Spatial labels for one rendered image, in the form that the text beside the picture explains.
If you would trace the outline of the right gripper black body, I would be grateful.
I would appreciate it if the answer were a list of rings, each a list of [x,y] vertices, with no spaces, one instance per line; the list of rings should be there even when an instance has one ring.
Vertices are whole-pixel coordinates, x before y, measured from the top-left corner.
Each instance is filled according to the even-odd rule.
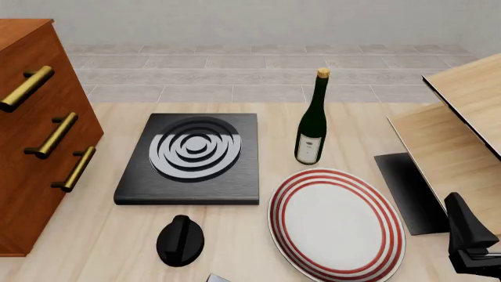
[[[501,251],[449,247],[449,260],[458,274],[501,278]]]

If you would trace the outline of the wooden cabinet with drawers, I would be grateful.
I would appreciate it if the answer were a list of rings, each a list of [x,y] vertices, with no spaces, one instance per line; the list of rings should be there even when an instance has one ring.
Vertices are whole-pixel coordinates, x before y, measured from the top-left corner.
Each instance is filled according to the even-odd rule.
[[[55,74],[14,112],[0,110],[0,258],[28,255],[63,197],[52,188],[72,171],[74,151],[96,147],[103,136],[92,106],[50,19],[0,19],[0,101],[20,86],[24,72],[50,66]],[[78,120],[50,156],[39,147],[70,112]]]

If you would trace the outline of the flat black stove plate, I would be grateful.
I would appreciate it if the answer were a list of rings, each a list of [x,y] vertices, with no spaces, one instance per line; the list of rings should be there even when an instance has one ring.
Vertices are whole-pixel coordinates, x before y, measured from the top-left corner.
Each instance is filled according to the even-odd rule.
[[[259,204],[256,114],[151,114],[117,205]]]

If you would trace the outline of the pale wooden rack, black base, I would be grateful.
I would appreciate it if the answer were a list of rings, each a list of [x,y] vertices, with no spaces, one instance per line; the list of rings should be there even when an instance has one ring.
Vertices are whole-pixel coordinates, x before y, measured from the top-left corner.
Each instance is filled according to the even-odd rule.
[[[501,237],[501,53],[422,77],[441,100],[388,121],[445,210],[457,192]]]

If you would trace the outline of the round black stove knob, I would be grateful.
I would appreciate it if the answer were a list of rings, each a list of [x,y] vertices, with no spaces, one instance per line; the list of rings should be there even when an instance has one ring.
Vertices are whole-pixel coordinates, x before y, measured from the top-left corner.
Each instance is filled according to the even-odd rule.
[[[184,267],[194,262],[204,249],[204,232],[187,215],[176,215],[157,238],[157,254],[170,267]]]

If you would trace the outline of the dark green wine bottle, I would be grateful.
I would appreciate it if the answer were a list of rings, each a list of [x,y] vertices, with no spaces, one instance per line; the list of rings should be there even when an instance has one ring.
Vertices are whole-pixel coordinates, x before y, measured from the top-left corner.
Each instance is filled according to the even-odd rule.
[[[302,164],[313,165],[321,158],[326,140],[326,115],[324,101],[330,70],[317,70],[312,100],[297,129],[294,156]]]

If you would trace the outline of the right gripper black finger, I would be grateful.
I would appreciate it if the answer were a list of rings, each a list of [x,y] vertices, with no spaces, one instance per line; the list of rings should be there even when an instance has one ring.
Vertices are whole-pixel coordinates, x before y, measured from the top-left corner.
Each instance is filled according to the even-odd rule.
[[[499,238],[478,220],[457,192],[451,192],[445,198],[445,207],[450,228],[450,251],[490,248],[499,242]]]

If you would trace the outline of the white plate with red rings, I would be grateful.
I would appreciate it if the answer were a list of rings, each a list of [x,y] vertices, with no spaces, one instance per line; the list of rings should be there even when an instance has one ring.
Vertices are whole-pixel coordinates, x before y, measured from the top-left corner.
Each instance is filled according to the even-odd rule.
[[[387,282],[405,255],[405,231],[391,202],[333,168],[287,176],[270,197],[268,225],[283,257],[315,282]]]

